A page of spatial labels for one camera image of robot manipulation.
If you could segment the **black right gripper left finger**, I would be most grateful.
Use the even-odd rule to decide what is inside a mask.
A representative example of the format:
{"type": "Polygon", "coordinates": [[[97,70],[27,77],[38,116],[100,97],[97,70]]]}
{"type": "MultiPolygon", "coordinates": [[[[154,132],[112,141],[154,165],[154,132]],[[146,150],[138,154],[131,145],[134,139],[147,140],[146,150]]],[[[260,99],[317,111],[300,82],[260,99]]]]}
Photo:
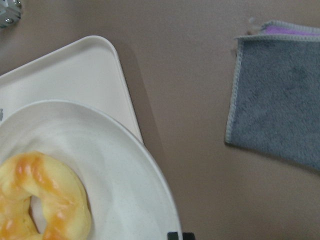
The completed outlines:
{"type": "Polygon", "coordinates": [[[167,240],[179,240],[178,232],[168,232],[167,233],[167,240]]]}

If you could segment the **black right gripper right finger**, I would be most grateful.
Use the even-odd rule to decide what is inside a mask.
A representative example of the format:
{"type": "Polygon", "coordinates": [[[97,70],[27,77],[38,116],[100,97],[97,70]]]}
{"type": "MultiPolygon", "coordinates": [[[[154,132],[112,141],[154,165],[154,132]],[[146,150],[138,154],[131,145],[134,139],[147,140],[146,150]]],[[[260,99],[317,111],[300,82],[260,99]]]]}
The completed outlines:
{"type": "Polygon", "coordinates": [[[183,240],[195,240],[195,234],[193,232],[183,232],[182,239],[183,240]]]}

